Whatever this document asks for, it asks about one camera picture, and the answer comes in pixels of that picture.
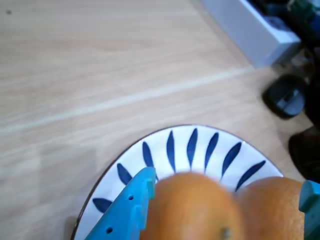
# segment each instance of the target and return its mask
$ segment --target orange fruit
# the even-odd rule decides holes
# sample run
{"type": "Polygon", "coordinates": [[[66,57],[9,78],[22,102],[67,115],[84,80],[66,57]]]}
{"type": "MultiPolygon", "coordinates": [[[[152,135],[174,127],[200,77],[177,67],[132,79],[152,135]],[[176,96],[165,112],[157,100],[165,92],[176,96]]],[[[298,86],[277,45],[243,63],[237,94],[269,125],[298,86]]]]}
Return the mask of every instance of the orange fruit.
{"type": "Polygon", "coordinates": [[[268,177],[236,195],[246,223],[247,240],[303,240],[304,214],[299,211],[302,183],[268,177]]]}
{"type": "Polygon", "coordinates": [[[179,173],[156,185],[140,240],[245,240],[241,212],[218,183],[179,173]]]}

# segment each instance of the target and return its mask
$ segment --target light wood grain surface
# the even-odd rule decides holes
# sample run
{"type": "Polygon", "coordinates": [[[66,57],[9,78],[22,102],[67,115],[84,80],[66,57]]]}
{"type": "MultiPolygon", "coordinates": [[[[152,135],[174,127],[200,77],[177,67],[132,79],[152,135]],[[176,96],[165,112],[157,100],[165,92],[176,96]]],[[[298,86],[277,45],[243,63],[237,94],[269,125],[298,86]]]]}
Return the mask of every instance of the light wood grain surface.
{"type": "Polygon", "coordinates": [[[104,169],[157,129],[245,139],[302,181],[288,138],[311,124],[261,100],[254,69],[189,0],[0,0],[0,238],[67,240],[104,169]]]}

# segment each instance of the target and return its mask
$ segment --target white plate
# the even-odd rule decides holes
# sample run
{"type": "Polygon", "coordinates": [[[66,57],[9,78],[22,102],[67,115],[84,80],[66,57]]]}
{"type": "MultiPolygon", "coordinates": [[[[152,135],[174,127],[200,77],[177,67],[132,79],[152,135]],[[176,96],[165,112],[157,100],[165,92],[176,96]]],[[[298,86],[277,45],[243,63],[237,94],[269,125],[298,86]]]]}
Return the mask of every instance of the white plate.
{"type": "Polygon", "coordinates": [[[213,127],[181,125],[154,132],[129,147],[103,173],[77,219],[71,240],[84,240],[132,176],[155,167],[159,180],[197,172],[229,191],[283,174],[261,152],[237,136],[213,127]]]}

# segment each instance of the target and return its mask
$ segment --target computer mouse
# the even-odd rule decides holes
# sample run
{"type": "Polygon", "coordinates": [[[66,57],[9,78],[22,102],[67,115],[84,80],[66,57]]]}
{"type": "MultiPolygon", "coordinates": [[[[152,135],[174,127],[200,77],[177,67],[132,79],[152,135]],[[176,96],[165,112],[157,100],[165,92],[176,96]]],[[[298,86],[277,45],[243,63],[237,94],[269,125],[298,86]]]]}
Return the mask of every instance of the computer mouse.
{"type": "Polygon", "coordinates": [[[264,103],[282,119],[298,115],[305,107],[308,84],[299,76],[285,74],[262,94],[264,103]]]}

